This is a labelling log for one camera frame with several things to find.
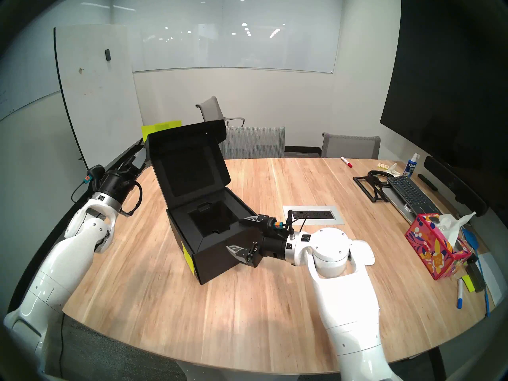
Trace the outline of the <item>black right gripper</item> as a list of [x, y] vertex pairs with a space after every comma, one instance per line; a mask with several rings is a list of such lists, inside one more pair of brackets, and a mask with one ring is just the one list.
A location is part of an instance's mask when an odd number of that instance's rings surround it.
[[285, 228], [274, 228], [272, 217], [264, 214], [249, 216], [239, 220], [239, 223], [248, 227], [258, 228], [259, 237], [253, 242], [251, 249], [237, 245], [227, 245], [228, 252], [240, 263], [248, 263], [257, 267], [262, 258], [270, 257], [286, 261], [286, 246], [288, 232]]

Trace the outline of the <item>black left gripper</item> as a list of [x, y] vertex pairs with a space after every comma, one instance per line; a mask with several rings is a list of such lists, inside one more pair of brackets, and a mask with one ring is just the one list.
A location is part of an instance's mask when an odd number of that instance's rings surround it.
[[111, 169], [102, 177], [99, 192], [112, 197], [119, 204], [123, 204], [129, 192], [134, 188], [131, 181], [137, 180], [146, 168], [147, 150], [144, 145], [133, 155], [129, 156], [126, 163], [117, 169]]

